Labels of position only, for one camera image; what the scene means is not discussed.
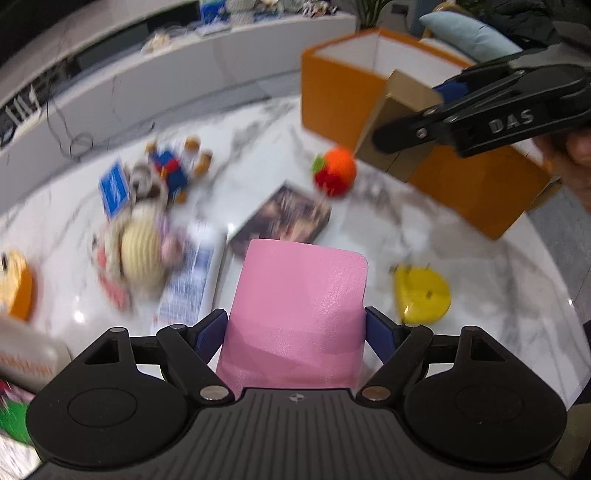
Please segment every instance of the yellow toy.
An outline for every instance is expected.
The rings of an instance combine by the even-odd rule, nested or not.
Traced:
[[[0,254],[0,314],[27,320],[33,302],[33,273],[22,253]]]
[[[154,204],[119,213],[93,240],[94,264],[103,291],[119,310],[131,296],[158,298],[168,274],[183,262],[182,239]]]
[[[399,265],[393,279],[396,307],[403,323],[430,325],[447,313],[452,297],[449,285],[438,273]]]

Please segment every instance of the human hand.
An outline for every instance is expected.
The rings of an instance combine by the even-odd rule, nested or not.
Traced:
[[[572,190],[581,204],[591,213],[591,129],[570,134],[566,139],[566,151],[559,151],[549,135],[537,137],[535,144],[550,161],[555,175]]]

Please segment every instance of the blue card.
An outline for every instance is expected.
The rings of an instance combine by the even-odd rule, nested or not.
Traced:
[[[202,0],[199,2],[201,21],[204,25],[229,20],[225,0]]]
[[[129,184],[120,160],[115,162],[111,169],[101,177],[99,188],[103,197],[105,213],[111,220],[129,203],[130,197]]]

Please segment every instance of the green object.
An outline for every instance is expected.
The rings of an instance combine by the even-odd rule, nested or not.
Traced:
[[[314,163],[312,164],[312,173],[316,175],[326,165],[326,160],[322,155],[317,155]]]
[[[379,14],[391,0],[352,0],[351,3],[357,10],[361,30],[374,28],[378,23]]]
[[[0,429],[16,441],[30,445],[31,438],[25,422],[28,405],[7,398],[2,402],[4,405],[0,405]]]

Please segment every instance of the orange box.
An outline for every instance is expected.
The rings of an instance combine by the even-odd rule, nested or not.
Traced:
[[[385,30],[367,30],[317,45],[302,58],[302,123],[355,150],[394,70],[434,87],[466,66],[451,54]],[[451,147],[438,145],[408,182],[497,239],[549,180],[542,167],[512,147],[461,158]]]

